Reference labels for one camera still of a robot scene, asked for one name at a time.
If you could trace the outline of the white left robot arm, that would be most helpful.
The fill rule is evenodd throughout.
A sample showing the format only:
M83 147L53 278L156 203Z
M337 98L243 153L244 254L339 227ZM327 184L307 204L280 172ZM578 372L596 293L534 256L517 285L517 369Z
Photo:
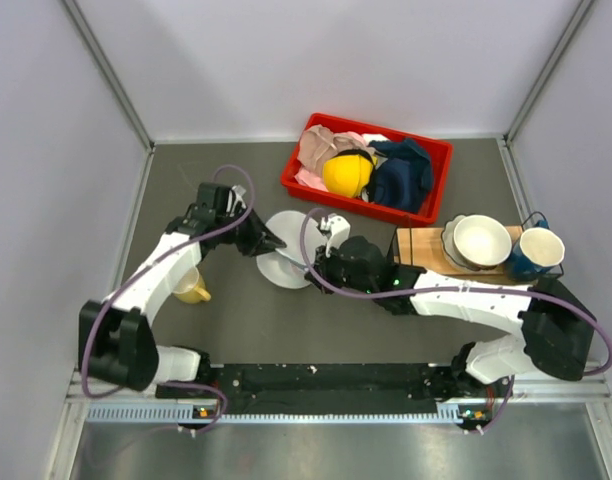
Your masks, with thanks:
M166 227L155 249L125 283L102 301L90 300L79 313L79 370L82 378L143 391L178 382L191 396L212 387L213 374L194 349L157 345L152 324L183 277L221 244L246 257L285 243L245 202L244 189L202 183L182 216Z

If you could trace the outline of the white mesh laundry bag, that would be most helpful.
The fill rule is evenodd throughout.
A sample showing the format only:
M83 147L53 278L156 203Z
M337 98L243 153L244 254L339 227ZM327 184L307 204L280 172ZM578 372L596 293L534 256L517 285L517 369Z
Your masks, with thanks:
M258 256L257 268L278 287L297 290L310 286L305 279L306 264L300 250L300 230L305 217L302 212L285 210L277 212L266 222L266 227L286 246Z

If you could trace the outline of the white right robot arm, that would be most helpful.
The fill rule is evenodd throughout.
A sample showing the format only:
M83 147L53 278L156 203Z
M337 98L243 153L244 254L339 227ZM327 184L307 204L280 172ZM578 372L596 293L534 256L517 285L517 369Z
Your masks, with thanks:
M369 300L393 315L449 317L502 332L464 345L452 380L473 396L504 377L540 371L564 381L587 375L596 319L559 280L493 285L403 265L361 236L337 247L299 247L308 278L327 293Z

